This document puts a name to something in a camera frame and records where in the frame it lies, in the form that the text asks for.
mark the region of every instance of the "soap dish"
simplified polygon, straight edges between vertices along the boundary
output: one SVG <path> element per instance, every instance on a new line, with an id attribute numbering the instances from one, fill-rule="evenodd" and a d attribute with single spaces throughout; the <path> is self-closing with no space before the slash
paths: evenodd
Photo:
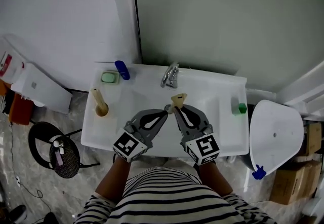
<path id="1" fill-rule="evenodd" d="M 102 83 L 104 83 L 104 84 L 117 85 L 119 83 L 119 72 L 117 72 L 117 71 L 104 71 L 101 74 L 100 81 Z"/>

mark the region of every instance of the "faucet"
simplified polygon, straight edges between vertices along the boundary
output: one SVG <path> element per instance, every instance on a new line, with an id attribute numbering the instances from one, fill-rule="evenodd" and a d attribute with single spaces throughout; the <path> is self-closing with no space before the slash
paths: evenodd
<path id="1" fill-rule="evenodd" d="M 173 62 L 168 69 L 166 70 L 164 76 L 161 80 L 161 87 L 169 86 L 171 88 L 178 88 L 178 72 L 179 72 L 179 63 Z"/>

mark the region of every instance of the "blue bottle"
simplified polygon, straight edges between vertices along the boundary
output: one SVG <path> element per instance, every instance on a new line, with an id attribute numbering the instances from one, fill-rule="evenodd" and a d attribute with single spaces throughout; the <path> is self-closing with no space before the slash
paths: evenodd
<path id="1" fill-rule="evenodd" d="M 130 79 L 130 73 L 128 72 L 128 69 L 123 61 L 117 60 L 115 62 L 115 66 L 120 74 L 120 76 L 124 80 L 129 80 Z"/>

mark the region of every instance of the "striped shirt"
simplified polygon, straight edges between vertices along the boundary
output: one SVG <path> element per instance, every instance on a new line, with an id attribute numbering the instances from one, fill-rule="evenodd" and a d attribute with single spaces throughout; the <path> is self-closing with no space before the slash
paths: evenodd
<path id="1" fill-rule="evenodd" d="M 266 213 L 236 194 L 220 197 L 194 175 L 154 167 L 129 179 L 117 204 L 94 193 L 76 224 L 267 223 Z"/>

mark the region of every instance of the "marble floor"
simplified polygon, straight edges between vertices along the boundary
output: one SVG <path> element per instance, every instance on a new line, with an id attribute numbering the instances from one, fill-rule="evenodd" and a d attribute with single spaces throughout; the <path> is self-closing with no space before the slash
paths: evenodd
<path id="1" fill-rule="evenodd" d="M 36 108 L 32 119 L 35 122 L 46 121 L 68 133 L 82 128 L 83 117 L 87 102 L 87 94 L 73 93 L 70 113 L 67 115 L 56 113 L 45 108 Z M 14 178 L 12 168 L 11 146 L 12 136 L 8 118 L 0 114 L 0 182 L 6 194 L 8 207 L 13 209 L 24 204 L 28 209 L 28 217 L 24 223 L 31 224 L 43 218 L 49 212 L 48 207 L 38 198 L 33 197 L 22 186 L 19 187 Z M 12 126 L 14 169 L 31 193 L 36 195 L 41 190 L 51 211 L 54 212 L 60 223 L 72 223 L 74 216 L 82 209 L 85 201 L 90 197 L 100 180 L 112 165 L 113 152 L 94 149 L 81 145 L 80 133 L 71 136 L 77 145 L 81 162 L 91 164 L 99 161 L 100 166 L 80 169 L 72 179 L 63 179 L 53 170 L 40 166 L 32 157 L 28 146 L 29 126 Z M 44 159 L 48 159 L 49 145 L 38 142 L 37 149 Z M 159 158 L 146 158 L 152 165 L 162 165 L 164 160 Z M 228 163 L 223 158 L 217 160 L 217 166 L 230 182 L 234 191 L 243 196 L 250 204 L 267 212 L 278 223 L 296 223 L 300 211 L 307 202 L 302 199 L 288 206 L 268 201 L 274 173 L 264 179 L 254 180 L 247 167 L 237 158 L 233 163 Z"/>

